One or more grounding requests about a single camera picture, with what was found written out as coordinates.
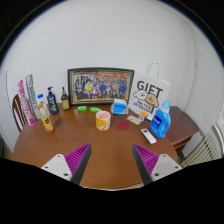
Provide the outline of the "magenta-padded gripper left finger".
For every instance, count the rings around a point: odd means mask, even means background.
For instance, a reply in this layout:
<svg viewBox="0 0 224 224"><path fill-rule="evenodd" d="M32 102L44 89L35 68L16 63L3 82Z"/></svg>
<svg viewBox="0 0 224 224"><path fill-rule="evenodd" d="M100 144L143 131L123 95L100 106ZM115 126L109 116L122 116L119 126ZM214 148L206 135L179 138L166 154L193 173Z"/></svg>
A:
<svg viewBox="0 0 224 224"><path fill-rule="evenodd" d="M56 154L42 169L79 185L91 155L91 144L83 145L66 155Z"/></svg>

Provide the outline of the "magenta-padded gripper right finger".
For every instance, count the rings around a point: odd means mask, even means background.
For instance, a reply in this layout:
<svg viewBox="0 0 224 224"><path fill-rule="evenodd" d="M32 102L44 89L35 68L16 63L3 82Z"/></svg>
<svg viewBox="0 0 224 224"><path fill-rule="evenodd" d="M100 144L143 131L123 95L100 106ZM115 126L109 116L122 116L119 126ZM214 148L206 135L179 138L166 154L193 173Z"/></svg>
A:
<svg viewBox="0 0 224 224"><path fill-rule="evenodd" d="M164 178L182 169L167 154L158 155L138 144L132 145L132 154L144 185Z"/></svg>

